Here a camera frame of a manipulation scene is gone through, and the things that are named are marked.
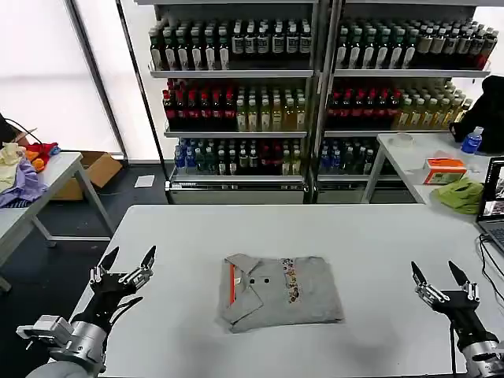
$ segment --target purple cloth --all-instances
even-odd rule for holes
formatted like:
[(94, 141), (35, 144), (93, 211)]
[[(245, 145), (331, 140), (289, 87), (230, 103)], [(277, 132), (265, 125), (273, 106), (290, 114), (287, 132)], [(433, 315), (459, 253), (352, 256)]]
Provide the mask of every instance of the purple cloth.
[(42, 196), (46, 190), (47, 186), (39, 182), (39, 177), (33, 165), (26, 158), (23, 158), (17, 166), (16, 182), (13, 187), (0, 193), (0, 207), (4, 207), (15, 199), (25, 199), (33, 202)]

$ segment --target orange box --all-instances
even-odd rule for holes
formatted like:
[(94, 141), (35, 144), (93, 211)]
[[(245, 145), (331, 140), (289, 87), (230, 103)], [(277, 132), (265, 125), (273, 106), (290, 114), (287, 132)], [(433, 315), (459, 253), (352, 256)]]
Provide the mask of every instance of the orange box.
[(444, 185), (461, 179), (467, 172), (467, 168), (462, 160), (441, 157), (427, 159), (424, 172), (424, 183)]

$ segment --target white table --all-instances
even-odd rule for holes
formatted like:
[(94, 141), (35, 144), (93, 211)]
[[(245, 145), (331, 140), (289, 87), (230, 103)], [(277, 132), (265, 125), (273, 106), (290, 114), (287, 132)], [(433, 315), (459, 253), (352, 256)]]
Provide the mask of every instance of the white table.
[[(504, 319), (480, 272), (477, 236), (471, 224), (418, 204), (133, 206), (107, 249), (120, 247), (111, 271), (132, 271), (156, 245), (154, 276), (139, 292), (144, 299), (114, 326), (103, 376), (449, 373), (449, 321), (414, 293), (410, 262), (438, 288), (455, 289), (447, 264), (452, 259), (480, 285), (477, 314), (483, 324), (504, 337)], [(216, 322), (221, 262), (236, 253), (324, 257), (332, 266), (346, 322), (226, 332)], [(504, 282), (493, 277), (504, 290)], [(90, 298), (88, 287), (74, 315)], [(457, 366), (465, 372), (458, 352)]]
[[(50, 243), (69, 240), (109, 241), (106, 237), (73, 237), (52, 236), (37, 218), (40, 210), (53, 198), (53, 196), (75, 175), (89, 203), (94, 207), (99, 220), (107, 234), (112, 236), (116, 227), (109, 219), (105, 208), (87, 177), (83, 166), (80, 164), (82, 154), (79, 152), (61, 152), (51, 157), (47, 167), (39, 174), (39, 180), (47, 185), (47, 191), (33, 202), (29, 207), (22, 209), (0, 209), (0, 266), (2, 266), (21, 241), (36, 226)], [(0, 277), (0, 290), (10, 290), (10, 284)]]
[(378, 135), (380, 148), (362, 197), (364, 203), (369, 203), (369, 199), (372, 197), (385, 158), (389, 160), (411, 195), (415, 198), (415, 201), (419, 203), (432, 204), (431, 193), (440, 185), (422, 184), (415, 171), (424, 166), (425, 159), (433, 158), (440, 151), (444, 153), (445, 157), (449, 155), (461, 159), (469, 169), (466, 175), (484, 183), (490, 157), (464, 154), (460, 151), (460, 145), (454, 141), (454, 137), (449, 133), (415, 133), (411, 135), (413, 145), (410, 147), (395, 146), (391, 143), (395, 134)]

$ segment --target laptop screen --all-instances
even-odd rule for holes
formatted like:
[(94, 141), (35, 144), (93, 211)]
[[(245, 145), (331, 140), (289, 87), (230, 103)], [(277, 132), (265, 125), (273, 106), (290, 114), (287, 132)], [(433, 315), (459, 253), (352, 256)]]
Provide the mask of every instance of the laptop screen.
[(488, 165), (478, 221), (504, 220), (504, 157), (493, 157)]

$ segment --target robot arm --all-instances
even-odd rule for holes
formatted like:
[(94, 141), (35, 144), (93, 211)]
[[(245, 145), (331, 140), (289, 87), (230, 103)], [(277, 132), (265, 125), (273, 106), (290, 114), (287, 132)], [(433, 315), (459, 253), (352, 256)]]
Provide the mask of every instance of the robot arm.
[(44, 343), (49, 355), (57, 361), (37, 368), (29, 378), (84, 378), (105, 372), (109, 333), (117, 319), (142, 297), (122, 305), (119, 303), (124, 297), (136, 294), (149, 281), (153, 275), (155, 250), (153, 246), (140, 266), (130, 273), (109, 272), (119, 247), (106, 255), (102, 263), (91, 270), (89, 284), (93, 297), (70, 323), (62, 317), (42, 315), (35, 324), (17, 328), (19, 336), (30, 340), (28, 347), (35, 341)]
[(504, 354), (498, 348), (497, 336), (488, 332), (476, 315), (480, 304), (478, 285), (471, 283), (453, 262), (449, 261), (448, 265), (461, 290), (436, 289), (412, 262), (415, 291), (429, 307), (450, 320), (458, 336), (457, 347), (464, 354), (467, 372), (472, 378), (504, 377)]

